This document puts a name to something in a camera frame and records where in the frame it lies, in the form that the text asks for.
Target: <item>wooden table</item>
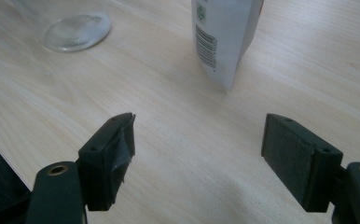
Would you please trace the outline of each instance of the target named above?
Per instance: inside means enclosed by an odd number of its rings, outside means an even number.
[[[189,0],[112,0],[99,45],[55,53],[0,0],[0,152],[30,188],[104,122],[133,112],[136,156],[90,223],[330,223],[260,156],[267,113],[360,161],[360,1],[267,0],[234,87],[204,74]]]

